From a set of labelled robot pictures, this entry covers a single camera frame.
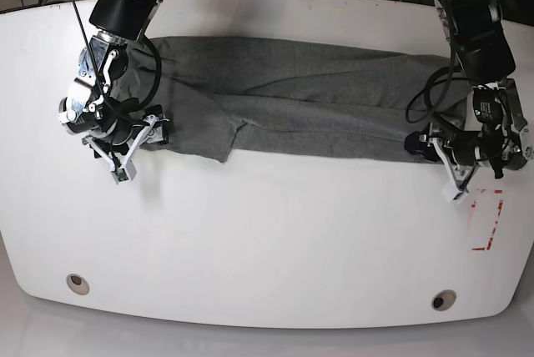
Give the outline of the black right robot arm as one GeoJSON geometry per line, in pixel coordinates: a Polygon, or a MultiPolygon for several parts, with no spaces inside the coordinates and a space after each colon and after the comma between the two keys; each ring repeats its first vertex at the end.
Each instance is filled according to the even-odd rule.
{"type": "Polygon", "coordinates": [[[134,153],[146,143],[167,143],[167,118],[152,101],[162,78],[162,58],[145,31],[163,0],[98,0],[89,17],[97,28],[85,37],[78,72],[58,108],[58,120],[106,162],[116,183],[136,175],[134,153]],[[128,68],[127,46],[148,48],[155,62],[153,83],[144,99],[117,100],[114,84],[128,68]]]}

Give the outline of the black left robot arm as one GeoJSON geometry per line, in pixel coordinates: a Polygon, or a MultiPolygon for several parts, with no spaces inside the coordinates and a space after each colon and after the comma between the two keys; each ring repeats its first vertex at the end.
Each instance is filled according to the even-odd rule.
{"type": "Polygon", "coordinates": [[[430,162],[443,163],[448,183],[444,197],[459,202],[479,168],[496,179],[533,159],[533,136],[522,111],[516,63],[501,25],[499,0],[435,0],[450,47],[448,66],[435,71],[415,96],[426,107],[420,132],[406,137],[405,149],[430,162]],[[472,111],[481,129],[457,127],[440,112],[455,81],[472,90],[472,111]]]}

